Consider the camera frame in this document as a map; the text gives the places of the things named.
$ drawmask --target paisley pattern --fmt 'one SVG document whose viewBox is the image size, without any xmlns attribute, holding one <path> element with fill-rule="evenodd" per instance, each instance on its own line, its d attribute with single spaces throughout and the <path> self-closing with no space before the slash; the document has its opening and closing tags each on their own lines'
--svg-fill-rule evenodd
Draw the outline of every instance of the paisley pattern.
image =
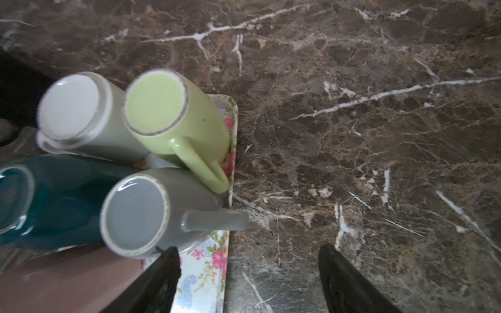
<svg viewBox="0 0 501 313">
<path fill-rule="evenodd" d="M 207 239 L 202 242 L 200 245 L 198 245 L 197 249 L 198 251 L 201 251 L 202 253 L 204 253 L 204 255 L 210 255 L 210 252 L 209 250 L 207 250 L 207 247 L 212 247 L 214 245 L 214 241 L 209 237 L 207 237 Z"/>
<path fill-rule="evenodd" d="M 188 276 L 181 284 L 181 290 L 177 290 L 176 298 L 177 303 L 182 308 L 191 308 L 191 285 L 196 283 L 194 275 Z"/>
</svg>

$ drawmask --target light green mug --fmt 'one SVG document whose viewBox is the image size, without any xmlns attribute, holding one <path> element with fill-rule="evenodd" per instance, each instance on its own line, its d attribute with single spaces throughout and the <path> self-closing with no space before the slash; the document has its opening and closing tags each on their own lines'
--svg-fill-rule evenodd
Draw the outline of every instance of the light green mug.
<svg viewBox="0 0 501 313">
<path fill-rule="evenodd" d="M 228 128 L 212 100 L 189 79 L 169 69 L 141 74 L 126 90 L 122 119 L 148 150 L 186 165 L 213 192 L 228 190 L 219 165 L 229 149 Z"/>
</svg>

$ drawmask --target pink flower print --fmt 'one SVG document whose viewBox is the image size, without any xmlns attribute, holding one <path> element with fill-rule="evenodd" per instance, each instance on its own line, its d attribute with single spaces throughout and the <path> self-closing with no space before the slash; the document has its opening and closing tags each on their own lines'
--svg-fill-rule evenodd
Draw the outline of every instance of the pink flower print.
<svg viewBox="0 0 501 313">
<path fill-rule="evenodd" d="M 231 173 L 235 169 L 235 150 L 231 151 L 226 155 L 226 158 L 221 163 L 222 171 L 225 173 L 226 177 L 230 178 Z"/>
<path fill-rule="evenodd" d="M 233 130 L 233 125 L 235 124 L 235 121 L 233 120 L 233 114 L 228 113 L 228 115 L 226 115 L 226 117 L 224 118 L 224 123 L 229 130 Z"/>
<path fill-rule="evenodd" d="M 225 277 L 228 258 L 224 257 L 221 251 L 216 251 L 212 256 L 212 266 L 214 266 L 215 269 L 222 269 L 222 275 Z"/>
<path fill-rule="evenodd" d="M 204 257 L 205 255 L 203 255 L 203 252 L 202 251 L 198 251 L 198 249 L 195 249 L 195 251 L 193 251 L 191 253 L 191 256 L 193 256 L 194 258 L 196 258 L 197 260 L 200 260 L 202 257 Z"/>
</svg>

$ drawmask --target tray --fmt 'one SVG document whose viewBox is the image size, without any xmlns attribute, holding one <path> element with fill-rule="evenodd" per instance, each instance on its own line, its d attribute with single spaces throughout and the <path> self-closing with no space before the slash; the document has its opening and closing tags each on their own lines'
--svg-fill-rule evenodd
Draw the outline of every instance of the tray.
<svg viewBox="0 0 501 313">
<path fill-rule="evenodd" d="M 229 189 L 224 197 L 225 206 L 231 208 L 235 175 L 238 106 L 235 100 L 229 96 L 208 96 L 223 116 L 230 132 L 230 149 L 221 163 L 221 167 L 229 181 Z M 176 295 L 172 303 L 172 313 L 222 313 L 228 261 L 228 239 L 229 231 L 214 231 L 195 248 L 179 254 L 181 278 L 177 284 Z M 143 270 L 147 269 L 155 260 L 155 257 L 141 260 Z"/>
</svg>

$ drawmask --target countertop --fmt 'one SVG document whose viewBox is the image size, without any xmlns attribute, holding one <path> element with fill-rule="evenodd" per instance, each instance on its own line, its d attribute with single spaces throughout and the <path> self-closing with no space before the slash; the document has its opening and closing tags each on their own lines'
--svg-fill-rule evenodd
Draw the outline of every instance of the countertop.
<svg viewBox="0 0 501 313">
<path fill-rule="evenodd" d="M 403 312 L 501 311 L 501 3 L 5 0 L 4 50 L 239 107 L 226 312 L 326 312 L 335 245 Z M 26 128 L 0 160 L 41 153 Z"/>
</svg>

